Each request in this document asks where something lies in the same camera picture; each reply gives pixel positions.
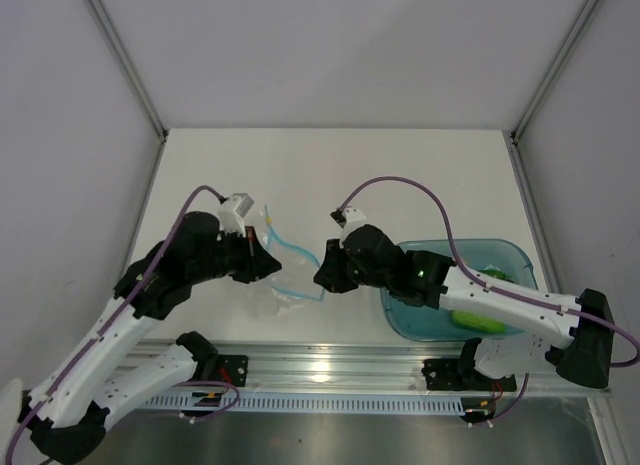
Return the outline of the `right frame post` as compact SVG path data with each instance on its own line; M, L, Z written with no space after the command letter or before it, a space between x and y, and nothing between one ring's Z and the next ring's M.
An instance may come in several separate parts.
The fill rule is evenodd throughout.
M525 132L551 95L604 2L605 0L584 0L580 5L578 12L572 19L569 28L510 134L512 143L515 146L524 137Z

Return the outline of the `clear zip top bag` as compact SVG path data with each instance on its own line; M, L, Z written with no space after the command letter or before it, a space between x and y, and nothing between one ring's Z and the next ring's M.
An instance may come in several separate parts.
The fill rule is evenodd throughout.
M287 241L276 230L266 203L251 212L258 243L281 264L281 269L253 285L264 314L282 317L322 303L325 291L313 282L320 260L307 248Z

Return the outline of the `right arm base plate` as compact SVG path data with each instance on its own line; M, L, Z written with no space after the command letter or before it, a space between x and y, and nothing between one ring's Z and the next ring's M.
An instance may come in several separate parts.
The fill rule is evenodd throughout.
M459 360L453 358L426 359L421 373L430 391L515 392L514 376L488 378L475 369L459 370Z

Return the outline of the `teal plastic tray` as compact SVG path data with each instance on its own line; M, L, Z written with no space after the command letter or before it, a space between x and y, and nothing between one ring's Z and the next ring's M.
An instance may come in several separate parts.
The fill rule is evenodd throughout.
M535 289L534 267L529 256L517 245L502 239L457 239L456 249L464 263L477 271L497 268L511 275L515 284ZM502 334L486 334L455 326L450 311L429 307L412 307L380 292L382 309L391 328L400 336L420 342L465 341L475 337L502 338L519 334L517 328L506 325Z

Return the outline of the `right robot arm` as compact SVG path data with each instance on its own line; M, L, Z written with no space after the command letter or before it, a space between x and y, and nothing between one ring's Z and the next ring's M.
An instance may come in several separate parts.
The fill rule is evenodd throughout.
M508 339L465 342L456 374L468 388L509 375L550 371L586 388L609 385L613 332L602 317L608 304L600 292L545 295L446 255L403 250L369 224L327 241L313 281L334 294L360 286L383 289L414 308L462 311L519 329Z

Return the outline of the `aluminium rail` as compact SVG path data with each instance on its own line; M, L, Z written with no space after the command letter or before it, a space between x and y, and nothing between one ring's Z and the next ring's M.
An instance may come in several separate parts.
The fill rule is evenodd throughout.
M427 359L454 358L457 342L391 346L217 342L222 354L249 358L246 390L274 393L425 393Z

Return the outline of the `left frame post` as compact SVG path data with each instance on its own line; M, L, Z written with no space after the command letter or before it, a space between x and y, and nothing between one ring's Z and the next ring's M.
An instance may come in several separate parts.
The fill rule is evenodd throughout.
M161 142L163 142L168 135L168 130L160 118L157 108L148 93L147 87L134 64L129 51L127 50L126 44L124 43L111 14L104 4L104 1L83 0L83 2L92 19L96 23L103 41L116 61L120 73L127 82L131 93L142 108L147 122L153 129L155 135Z

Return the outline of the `green chili pepper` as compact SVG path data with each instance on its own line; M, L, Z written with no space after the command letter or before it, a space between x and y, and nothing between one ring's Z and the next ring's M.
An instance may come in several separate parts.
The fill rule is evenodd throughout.
M512 278L511 275L507 274L506 272L497 269L497 268L485 268L485 269L481 269L479 270L479 273L483 274L483 275L487 275L489 277L498 279L498 280L502 280L502 281L506 281L509 283L513 283L514 280Z

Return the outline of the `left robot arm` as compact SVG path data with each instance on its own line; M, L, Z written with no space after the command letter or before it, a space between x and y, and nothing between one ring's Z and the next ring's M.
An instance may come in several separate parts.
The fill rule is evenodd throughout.
M182 214L165 240L132 263L113 297L71 356L39 386L24 393L20 427L48 459L77 464L108 430L155 395L183 383L214 381L219 352L201 334L181 334L168 349L133 372L112 372L195 286L229 277L251 284L282 268L253 227L227 231L206 212Z

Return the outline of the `frame post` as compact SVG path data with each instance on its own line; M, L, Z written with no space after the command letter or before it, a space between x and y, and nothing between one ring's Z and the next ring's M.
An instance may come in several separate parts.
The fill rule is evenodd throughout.
M525 132L551 95L604 2L605 0L584 0L580 5L578 12L572 19L569 28L510 134L512 143L515 146L524 137Z
M155 135L161 142L163 142L168 135L168 130L160 118L157 108L148 93L147 87L134 64L129 51L127 50L126 44L124 43L111 14L104 4L104 1L83 0L83 2L92 19L96 23L103 41L116 61L120 73L127 82L131 93L142 108L147 122L153 129Z

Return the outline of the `green cucumber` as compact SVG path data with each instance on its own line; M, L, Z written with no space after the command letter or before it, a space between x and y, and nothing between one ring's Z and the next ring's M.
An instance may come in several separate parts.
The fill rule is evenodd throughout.
M451 311L450 318L455 326L466 330L486 334L502 334L506 331L506 325L502 322L470 312Z

